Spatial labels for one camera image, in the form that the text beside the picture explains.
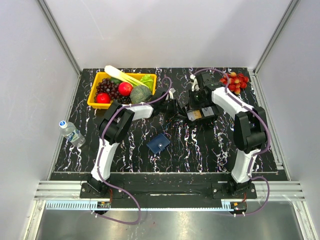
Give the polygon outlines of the black card tray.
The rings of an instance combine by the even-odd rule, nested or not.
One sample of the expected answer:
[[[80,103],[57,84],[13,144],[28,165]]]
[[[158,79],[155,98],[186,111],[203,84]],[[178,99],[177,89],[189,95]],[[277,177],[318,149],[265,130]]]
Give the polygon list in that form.
[[[217,105],[194,109],[186,104],[181,109],[181,115],[185,117],[188,124],[214,122],[224,113],[223,109]]]

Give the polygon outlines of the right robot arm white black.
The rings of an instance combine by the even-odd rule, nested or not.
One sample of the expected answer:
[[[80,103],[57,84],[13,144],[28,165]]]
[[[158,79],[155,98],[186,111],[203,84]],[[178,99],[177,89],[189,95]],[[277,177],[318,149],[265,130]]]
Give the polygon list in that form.
[[[239,89],[230,84],[227,74],[222,81],[214,81],[208,72],[197,72],[190,76],[192,87],[185,106],[190,122],[217,120],[227,113],[233,120],[233,142],[237,148],[230,179],[222,192],[239,198],[250,189],[254,162],[262,147],[270,146],[266,111],[253,107],[236,95]]]

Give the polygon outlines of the blue card holder wallet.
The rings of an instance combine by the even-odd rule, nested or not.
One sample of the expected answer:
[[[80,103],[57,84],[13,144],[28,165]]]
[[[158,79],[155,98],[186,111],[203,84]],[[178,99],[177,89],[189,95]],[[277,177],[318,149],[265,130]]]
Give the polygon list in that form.
[[[146,145],[153,152],[153,154],[158,154],[160,152],[163,152],[170,143],[171,142],[168,140],[168,138],[161,133]]]

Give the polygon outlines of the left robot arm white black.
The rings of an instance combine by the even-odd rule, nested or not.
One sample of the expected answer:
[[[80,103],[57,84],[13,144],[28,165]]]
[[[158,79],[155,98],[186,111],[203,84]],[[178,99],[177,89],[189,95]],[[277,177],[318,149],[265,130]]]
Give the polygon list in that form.
[[[169,110],[175,102],[173,88],[157,90],[145,101],[136,104],[114,102],[107,109],[99,125],[99,148],[96,161],[88,177],[87,184],[98,198],[107,195],[109,186],[105,183],[111,174],[111,165],[119,144],[127,136],[135,120],[148,119]]]

